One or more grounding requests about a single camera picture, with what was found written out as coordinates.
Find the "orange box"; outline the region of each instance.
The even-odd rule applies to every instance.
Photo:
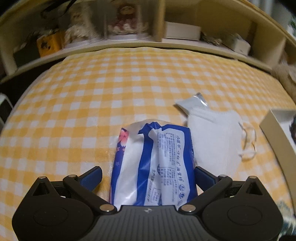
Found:
[[[56,53],[63,48],[64,32],[58,31],[48,36],[37,39],[37,47],[40,57]]]

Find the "white face mask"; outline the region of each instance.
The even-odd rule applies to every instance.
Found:
[[[188,127],[197,165],[216,176],[225,174],[233,177],[242,158],[252,159],[255,156],[256,132],[252,127],[244,128],[241,117],[235,111],[194,108],[189,112]],[[246,129],[253,130],[252,141],[248,140]]]

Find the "plush toy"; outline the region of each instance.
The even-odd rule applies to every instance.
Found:
[[[132,34],[143,32],[148,29],[148,23],[144,25],[137,19],[137,7],[134,4],[122,4],[117,9],[117,20],[108,26],[108,30],[113,34]]]
[[[65,44],[97,38],[91,22],[91,10],[87,4],[74,4],[70,9],[71,25],[65,33]]]

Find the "yellow checkered tablecloth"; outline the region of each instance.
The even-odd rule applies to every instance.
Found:
[[[186,50],[113,48],[67,57],[29,90],[0,137],[0,240],[16,239],[11,218],[38,176],[51,181],[103,170],[108,198],[122,126],[145,119],[183,125],[174,106],[201,92],[213,110],[234,109],[256,129],[257,155],[237,180],[256,175],[274,200],[291,204],[275,155],[259,128],[269,108],[294,108],[281,84],[244,63]]]

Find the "small white box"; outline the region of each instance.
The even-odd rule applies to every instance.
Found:
[[[188,39],[199,40],[201,28],[194,25],[183,23],[165,22],[166,39]]]
[[[296,213],[296,144],[290,126],[296,110],[270,110],[260,128],[271,145],[286,178]]]
[[[223,44],[236,53],[248,55],[251,49],[249,43],[243,40],[239,35],[226,34],[222,38]]]

